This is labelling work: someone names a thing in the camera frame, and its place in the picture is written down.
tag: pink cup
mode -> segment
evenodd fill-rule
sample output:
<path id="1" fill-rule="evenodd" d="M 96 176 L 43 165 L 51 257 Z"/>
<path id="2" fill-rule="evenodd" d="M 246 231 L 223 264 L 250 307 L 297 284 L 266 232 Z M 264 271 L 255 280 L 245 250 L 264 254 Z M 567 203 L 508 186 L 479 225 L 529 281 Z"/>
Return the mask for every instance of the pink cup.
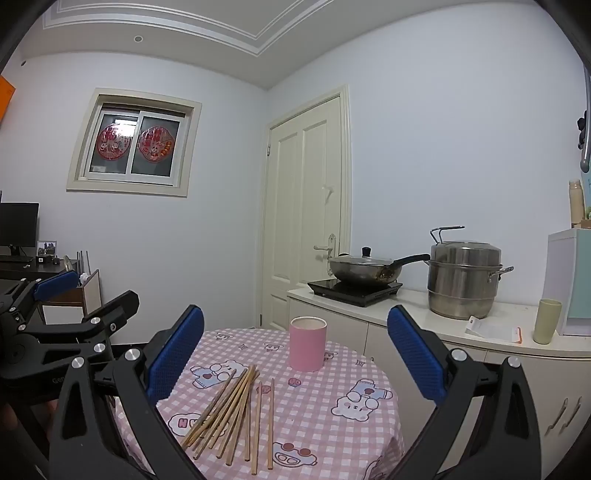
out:
<path id="1" fill-rule="evenodd" d="M 317 317 L 298 317 L 290 322 L 290 367 L 316 372 L 324 364 L 326 322 Z"/>

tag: stainless steel pot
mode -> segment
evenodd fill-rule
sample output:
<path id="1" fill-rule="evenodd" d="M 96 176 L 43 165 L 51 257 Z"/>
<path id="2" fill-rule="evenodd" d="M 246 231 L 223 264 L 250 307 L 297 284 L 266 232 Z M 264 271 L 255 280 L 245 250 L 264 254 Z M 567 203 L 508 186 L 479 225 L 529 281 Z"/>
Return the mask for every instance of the stainless steel pot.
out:
<path id="1" fill-rule="evenodd" d="M 480 242 L 444 242 L 442 230 L 463 226 L 439 227 L 431 230 L 435 245 L 431 247 L 427 282 L 429 308 L 458 320 L 471 316 L 486 317 L 495 301 L 501 275 L 513 270 L 503 268 L 501 250 Z M 439 231 L 439 240 L 433 232 Z"/>
<path id="2" fill-rule="evenodd" d="M 429 254 L 412 255 L 394 261 L 372 258 L 370 247 L 363 247 L 361 257 L 341 254 L 338 257 L 332 257 L 329 262 L 333 275 L 340 281 L 357 285 L 383 286 L 395 281 L 404 265 L 424 262 L 430 258 Z"/>

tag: green cup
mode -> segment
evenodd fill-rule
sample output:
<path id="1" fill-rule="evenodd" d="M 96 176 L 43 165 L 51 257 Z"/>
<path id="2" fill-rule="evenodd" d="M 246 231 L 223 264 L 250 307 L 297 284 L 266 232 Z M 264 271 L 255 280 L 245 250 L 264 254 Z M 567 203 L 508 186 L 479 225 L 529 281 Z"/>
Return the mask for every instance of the green cup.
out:
<path id="1" fill-rule="evenodd" d="M 538 316 L 535 318 L 534 342 L 548 345 L 558 325 L 562 303 L 558 300 L 541 299 Z"/>

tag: blue textured pad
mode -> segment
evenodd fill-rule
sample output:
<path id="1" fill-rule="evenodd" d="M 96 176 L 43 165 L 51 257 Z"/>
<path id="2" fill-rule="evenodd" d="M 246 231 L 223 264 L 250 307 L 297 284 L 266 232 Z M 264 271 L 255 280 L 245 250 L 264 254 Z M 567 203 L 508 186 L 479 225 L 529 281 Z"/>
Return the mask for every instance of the blue textured pad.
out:
<path id="1" fill-rule="evenodd" d="M 146 393 L 152 405 L 168 398 L 203 335 L 203 312 L 195 307 L 170 336 L 148 371 Z"/>
<path id="2" fill-rule="evenodd" d="M 77 286 L 78 274 L 74 271 L 69 271 L 38 283 L 33 296 L 36 301 L 49 301 L 53 297 Z"/>
<path id="3" fill-rule="evenodd" d="M 440 405 L 447 395 L 443 367 L 404 313 L 396 307 L 388 314 L 388 334 L 423 397 Z"/>

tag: pile of chopsticks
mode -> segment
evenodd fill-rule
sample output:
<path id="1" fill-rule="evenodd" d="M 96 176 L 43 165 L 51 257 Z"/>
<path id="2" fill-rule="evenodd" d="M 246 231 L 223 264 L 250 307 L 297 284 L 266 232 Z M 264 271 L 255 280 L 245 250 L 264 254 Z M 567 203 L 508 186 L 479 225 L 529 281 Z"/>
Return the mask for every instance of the pile of chopsticks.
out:
<path id="1" fill-rule="evenodd" d="M 258 473 L 258 451 L 261 429 L 262 382 L 258 385 L 256 402 L 255 428 L 251 439 L 251 396 L 252 386 L 259 376 L 256 365 L 249 366 L 242 375 L 230 386 L 236 370 L 230 372 L 230 377 L 222 384 L 220 391 L 197 419 L 191 430 L 181 441 L 183 449 L 191 448 L 197 460 L 206 447 L 213 449 L 222 432 L 228 426 L 223 440 L 217 449 L 217 458 L 226 454 L 226 465 L 231 466 L 236 453 L 236 445 L 240 437 L 242 426 L 245 427 L 244 460 L 251 460 L 251 440 L 253 459 L 251 474 Z M 271 395 L 269 408 L 269 441 L 267 445 L 267 468 L 273 469 L 273 413 L 275 403 L 275 379 L 271 380 Z"/>

